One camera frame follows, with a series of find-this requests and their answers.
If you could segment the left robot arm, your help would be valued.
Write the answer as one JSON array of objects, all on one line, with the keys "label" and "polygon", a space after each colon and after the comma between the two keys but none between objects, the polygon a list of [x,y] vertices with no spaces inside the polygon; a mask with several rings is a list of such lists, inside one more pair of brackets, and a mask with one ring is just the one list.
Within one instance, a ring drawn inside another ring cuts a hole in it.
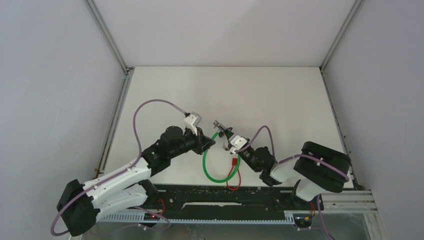
[{"label": "left robot arm", "polygon": [[128,164],[84,183],[77,179],[68,182],[56,206],[58,216],[54,222],[62,219],[65,232],[76,237],[114,212],[141,205],[153,208],[158,194],[144,190],[140,183],[168,168],[172,159],[190,151],[202,155],[215,143],[201,128],[191,131],[170,126]]}]

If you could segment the green cable lock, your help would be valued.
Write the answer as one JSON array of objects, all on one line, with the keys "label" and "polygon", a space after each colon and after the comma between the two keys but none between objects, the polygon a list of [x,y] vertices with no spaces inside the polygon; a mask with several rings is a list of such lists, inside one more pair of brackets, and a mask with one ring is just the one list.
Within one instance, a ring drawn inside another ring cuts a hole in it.
[{"label": "green cable lock", "polygon": [[235,175],[231,180],[229,180],[228,174],[232,168],[233,158],[238,158],[240,160],[238,169],[241,174],[241,159],[235,154],[228,153],[228,151],[223,149],[222,146],[219,146],[219,144],[225,145],[227,143],[225,137],[219,137],[220,133],[221,132],[219,130],[215,131],[211,138],[217,141],[217,144],[206,150],[202,155],[202,171],[205,178],[212,186],[227,188],[226,181],[228,181],[231,186],[237,186],[239,181],[238,177]]}]

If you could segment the red cable lock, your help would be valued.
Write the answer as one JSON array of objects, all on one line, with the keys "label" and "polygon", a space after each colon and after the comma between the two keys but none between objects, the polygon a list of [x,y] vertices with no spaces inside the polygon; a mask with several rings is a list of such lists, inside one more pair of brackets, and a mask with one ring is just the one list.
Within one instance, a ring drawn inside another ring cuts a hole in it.
[{"label": "red cable lock", "polygon": [[228,173],[228,179],[231,180],[234,176],[238,177],[238,184],[231,186],[228,181],[226,181],[226,187],[230,191],[237,191],[241,187],[242,177],[239,170],[240,160],[238,158],[233,158],[231,162],[231,169]]}]

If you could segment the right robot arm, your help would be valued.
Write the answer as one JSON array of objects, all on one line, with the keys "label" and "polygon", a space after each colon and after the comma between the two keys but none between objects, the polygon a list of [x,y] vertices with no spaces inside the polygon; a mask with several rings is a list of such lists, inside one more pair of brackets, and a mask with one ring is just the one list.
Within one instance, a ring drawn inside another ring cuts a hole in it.
[{"label": "right robot arm", "polygon": [[269,187],[280,185],[290,179],[297,180],[291,194],[291,204],[304,209],[317,196],[325,192],[341,193],[349,182],[351,158],[339,151],[307,141],[300,153],[276,160],[268,147],[253,149],[245,144],[234,150]]}]

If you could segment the silver key bunch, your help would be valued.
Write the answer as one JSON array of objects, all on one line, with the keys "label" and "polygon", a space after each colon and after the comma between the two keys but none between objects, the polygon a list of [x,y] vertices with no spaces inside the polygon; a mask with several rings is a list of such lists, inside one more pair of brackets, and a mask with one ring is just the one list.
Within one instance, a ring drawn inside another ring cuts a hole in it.
[{"label": "silver key bunch", "polygon": [[225,127],[223,127],[223,126],[221,125],[221,123],[220,123],[219,121],[217,121],[217,120],[215,120],[215,121],[213,122],[213,126],[214,126],[214,128],[218,128],[220,131],[224,131],[224,130],[225,130]]}]

